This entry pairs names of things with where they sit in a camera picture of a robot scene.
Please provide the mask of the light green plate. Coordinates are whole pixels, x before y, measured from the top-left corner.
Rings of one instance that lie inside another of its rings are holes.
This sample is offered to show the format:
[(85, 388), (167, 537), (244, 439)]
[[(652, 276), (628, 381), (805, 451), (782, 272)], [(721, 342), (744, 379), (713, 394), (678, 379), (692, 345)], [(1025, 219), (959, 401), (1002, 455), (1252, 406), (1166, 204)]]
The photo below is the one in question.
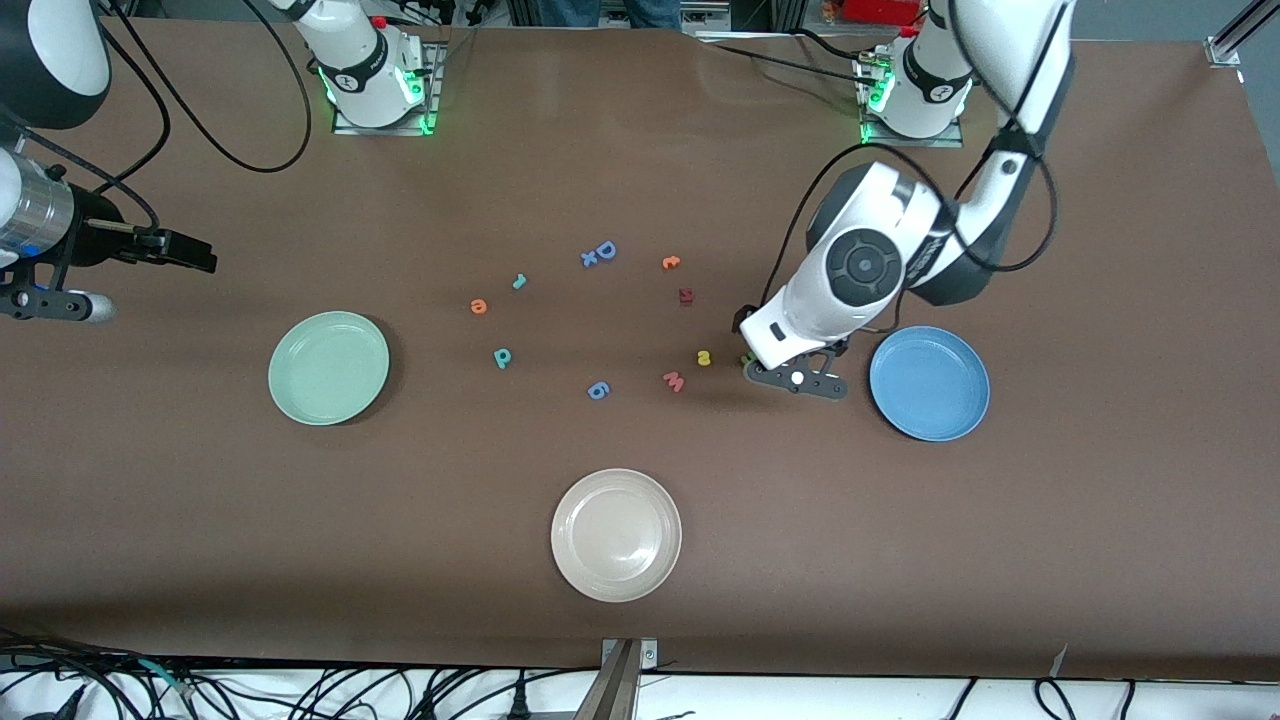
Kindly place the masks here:
[(268, 364), (271, 401), (291, 420), (332, 427), (357, 418), (390, 374), (390, 346), (366, 316), (328, 311), (283, 334)]

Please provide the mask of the blue plate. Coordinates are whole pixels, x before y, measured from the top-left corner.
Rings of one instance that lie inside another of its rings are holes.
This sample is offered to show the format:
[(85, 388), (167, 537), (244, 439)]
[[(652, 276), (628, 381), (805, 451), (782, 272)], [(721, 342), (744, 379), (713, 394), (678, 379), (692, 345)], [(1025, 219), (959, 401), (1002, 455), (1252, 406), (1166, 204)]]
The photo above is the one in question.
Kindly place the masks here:
[(925, 442), (968, 436), (989, 407), (989, 374), (979, 354), (932, 325), (913, 325), (884, 340), (870, 359), (868, 380), (884, 420)]

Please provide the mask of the brown table cover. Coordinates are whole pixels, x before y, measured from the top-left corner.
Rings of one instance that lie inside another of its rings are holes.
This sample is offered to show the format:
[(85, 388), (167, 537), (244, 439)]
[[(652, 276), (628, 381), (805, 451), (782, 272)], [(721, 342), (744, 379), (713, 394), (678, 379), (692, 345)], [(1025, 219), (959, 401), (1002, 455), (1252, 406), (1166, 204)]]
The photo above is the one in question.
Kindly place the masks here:
[[(831, 79), (671, 32), (481, 29), (430, 137), (320, 128), (256, 176), (178, 126), (132, 184), (218, 272), (110, 263), (69, 282), (114, 320), (0, 322), (0, 626), (187, 656), (588, 666), (654, 637), (680, 671), (1038, 676), (1062, 653), (1280, 679), (1280, 188), (1198, 44), (1075, 58), (1047, 254), (904, 306), (989, 372), (984, 421), (941, 445), (877, 413), (870, 337), (838, 402), (742, 378), (732, 316), (858, 137)], [(268, 364), (328, 311), (374, 322), (390, 374), (308, 427)], [(662, 484), (684, 533), (627, 603), (550, 551), (563, 493), (611, 468)]]

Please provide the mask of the beige plate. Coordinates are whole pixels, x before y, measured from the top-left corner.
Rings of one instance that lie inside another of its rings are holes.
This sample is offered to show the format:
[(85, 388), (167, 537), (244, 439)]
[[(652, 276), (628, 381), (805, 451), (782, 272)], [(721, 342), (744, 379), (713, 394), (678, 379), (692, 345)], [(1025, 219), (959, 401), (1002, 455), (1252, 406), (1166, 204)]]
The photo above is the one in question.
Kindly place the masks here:
[(580, 594), (627, 603), (657, 591), (675, 570), (682, 523), (669, 492), (645, 473), (611, 468), (575, 482), (550, 521), (550, 551)]

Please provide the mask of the red box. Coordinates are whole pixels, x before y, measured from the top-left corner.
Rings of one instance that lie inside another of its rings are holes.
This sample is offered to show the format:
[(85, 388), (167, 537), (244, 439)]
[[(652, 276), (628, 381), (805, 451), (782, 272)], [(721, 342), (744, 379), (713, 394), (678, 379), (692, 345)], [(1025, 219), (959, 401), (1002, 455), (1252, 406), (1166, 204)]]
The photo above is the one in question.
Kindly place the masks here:
[(925, 0), (833, 0), (838, 18), (860, 26), (910, 26)]

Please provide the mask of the grey metal bar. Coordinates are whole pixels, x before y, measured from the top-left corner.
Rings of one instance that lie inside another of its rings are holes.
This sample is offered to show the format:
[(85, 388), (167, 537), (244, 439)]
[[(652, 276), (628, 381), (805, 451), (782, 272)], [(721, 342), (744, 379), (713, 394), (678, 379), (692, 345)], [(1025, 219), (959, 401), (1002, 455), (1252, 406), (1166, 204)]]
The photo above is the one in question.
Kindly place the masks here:
[(644, 660), (641, 639), (612, 641), (573, 720), (634, 720)]

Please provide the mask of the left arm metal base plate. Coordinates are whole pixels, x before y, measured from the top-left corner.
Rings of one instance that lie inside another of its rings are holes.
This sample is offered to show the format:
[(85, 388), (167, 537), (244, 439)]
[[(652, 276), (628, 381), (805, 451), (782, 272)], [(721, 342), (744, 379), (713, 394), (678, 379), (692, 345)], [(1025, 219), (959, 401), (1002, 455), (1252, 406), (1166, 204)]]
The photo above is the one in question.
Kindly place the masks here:
[(972, 77), (941, 81), (925, 76), (918, 82), (892, 44), (860, 51), (852, 69), (858, 79), (870, 82), (858, 90), (861, 141), (906, 147), (963, 146), (959, 117)]

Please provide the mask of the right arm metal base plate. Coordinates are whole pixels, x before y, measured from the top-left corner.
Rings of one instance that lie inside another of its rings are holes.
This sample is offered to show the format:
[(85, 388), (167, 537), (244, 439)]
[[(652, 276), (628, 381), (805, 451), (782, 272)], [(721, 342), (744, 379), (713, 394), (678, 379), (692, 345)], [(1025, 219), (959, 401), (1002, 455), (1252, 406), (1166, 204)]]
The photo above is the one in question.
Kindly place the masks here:
[(333, 108), (332, 132), (344, 136), (425, 137), (435, 132), (448, 46), (403, 35), (397, 54), (361, 85), (349, 72), (321, 70)]

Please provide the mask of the aluminium frame bar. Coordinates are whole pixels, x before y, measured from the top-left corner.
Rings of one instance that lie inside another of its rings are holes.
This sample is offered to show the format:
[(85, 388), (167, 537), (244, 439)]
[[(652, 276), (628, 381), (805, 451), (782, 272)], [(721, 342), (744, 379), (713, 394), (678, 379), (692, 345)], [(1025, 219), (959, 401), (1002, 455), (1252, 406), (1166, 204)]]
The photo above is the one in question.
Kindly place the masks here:
[(1280, 18), (1280, 0), (1249, 0), (1221, 29), (1204, 41), (1210, 64), (1239, 65), (1240, 49), (1276, 18)]

